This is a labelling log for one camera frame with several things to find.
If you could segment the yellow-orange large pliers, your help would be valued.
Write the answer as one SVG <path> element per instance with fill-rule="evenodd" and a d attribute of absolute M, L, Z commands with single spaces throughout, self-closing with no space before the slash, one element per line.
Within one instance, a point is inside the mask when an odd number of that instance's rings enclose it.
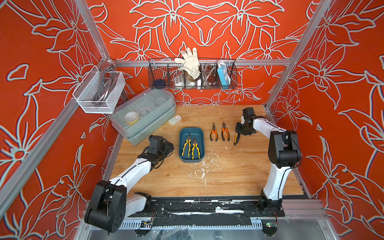
<path fill-rule="evenodd" d="M 239 143 L 240 137 L 241 137 L 240 133 L 238 133 L 238 131 L 236 131 L 236 136 L 234 139 L 234 146 L 236 146 Z"/>

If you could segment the orange combination pliers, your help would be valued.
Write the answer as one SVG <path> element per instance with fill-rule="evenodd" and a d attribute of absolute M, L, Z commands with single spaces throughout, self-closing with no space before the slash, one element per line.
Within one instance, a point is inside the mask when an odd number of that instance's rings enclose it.
<path fill-rule="evenodd" d="M 230 133 L 225 122 L 223 122 L 222 124 L 221 136 L 223 141 L 225 140 L 227 140 L 228 142 L 230 141 Z"/>

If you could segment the yellow combination pliers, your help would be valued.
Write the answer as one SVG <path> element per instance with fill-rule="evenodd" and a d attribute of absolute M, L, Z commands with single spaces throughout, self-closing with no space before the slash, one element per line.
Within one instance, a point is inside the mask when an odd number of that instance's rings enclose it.
<path fill-rule="evenodd" d="M 185 142 L 185 144 L 183 146 L 182 156 L 184 156 L 185 153 L 188 154 L 188 157 L 191 154 L 191 135 L 190 134 L 188 134 L 186 142 Z"/>

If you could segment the blue plastic storage box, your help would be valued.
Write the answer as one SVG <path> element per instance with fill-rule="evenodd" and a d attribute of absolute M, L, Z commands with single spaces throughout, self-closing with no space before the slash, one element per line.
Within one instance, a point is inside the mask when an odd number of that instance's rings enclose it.
<path fill-rule="evenodd" d="M 186 142 L 188 134 L 191 135 L 191 154 L 188 157 L 188 154 L 185 153 L 184 156 L 182 156 L 183 146 Z M 197 138 L 198 145 L 201 152 L 201 159 L 199 160 L 193 160 L 192 159 L 192 147 L 193 147 L 193 138 Z M 205 139 L 204 139 L 204 133 L 203 130 L 197 127 L 188 127 L 183 128 L 180 131 L 179 135 L 179 157 L 184 163 L 199 163 L 203 160 L 205 156 Z"/>

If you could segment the small orange needle-nose pliers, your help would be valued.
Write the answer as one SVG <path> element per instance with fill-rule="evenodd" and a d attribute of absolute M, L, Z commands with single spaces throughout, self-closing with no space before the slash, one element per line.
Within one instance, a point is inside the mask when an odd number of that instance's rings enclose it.
<path fill-rule="evenodd" d="M 218 133 L 217 133 L 217 130 L 216 130 L 216 125 L 215 123 L 212 124 L 212 129 L 211 129 L 211 133 L 210 133 L 210 140 L 213 142 L 217 142 L 218 141 Z"/>

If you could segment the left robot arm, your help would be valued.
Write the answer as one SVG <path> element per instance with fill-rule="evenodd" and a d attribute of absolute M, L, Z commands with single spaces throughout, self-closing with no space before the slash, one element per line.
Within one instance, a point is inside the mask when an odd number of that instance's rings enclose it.
<path fill-rule="evenodd" d="M 117 177 L 96 184 L 85 213 L 85 223 L 114 233 L 125 218 L 149 208 L 152 200 L 150 195 L 136 192 L 128 198 L 127 193 L 141 178 L 159 168 L 174 149 L 174 145 L 164 137 L 149 136 L 149 146 L 130 167 Z"/>

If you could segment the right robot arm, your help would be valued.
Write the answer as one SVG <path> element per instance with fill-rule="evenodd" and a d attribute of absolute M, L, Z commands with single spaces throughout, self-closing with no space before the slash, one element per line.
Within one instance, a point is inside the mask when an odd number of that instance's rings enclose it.
<path fill-rule="evenodd" d="M 280 208 L 288 175 L 292 169 L 299 166 L 303 158 L 298 134 L 276 126 L 263 116 L 257 116 L 253 108 L 245 108 L 241 121 L 236 124 L 234 145 L 239 143 L 241 135 L 250 136 L 255 133 L 261 133 L 269 139 L 268 158 L 271 163 L 269 177 L 261 191 L 258 207 Z"/>

